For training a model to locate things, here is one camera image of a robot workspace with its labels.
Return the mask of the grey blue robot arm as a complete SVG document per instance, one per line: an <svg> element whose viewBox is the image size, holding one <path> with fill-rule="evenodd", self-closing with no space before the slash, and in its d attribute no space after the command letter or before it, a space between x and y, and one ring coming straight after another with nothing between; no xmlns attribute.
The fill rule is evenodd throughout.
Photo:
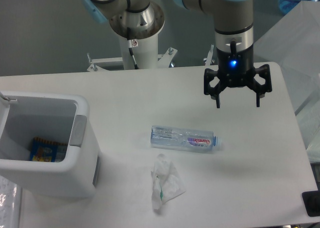
<svg viewBox="0 0 320 228"><path fill-rule="evenodd" d="M109 23L121 43L126 70L155 68L165 15L152 0L81 0L97 23ZM217 103L226 88L247 87L260 100L272 91L269 65L254 66L253 0L174 0L213 17L217 70L204 71L203 92Z"/></svg>

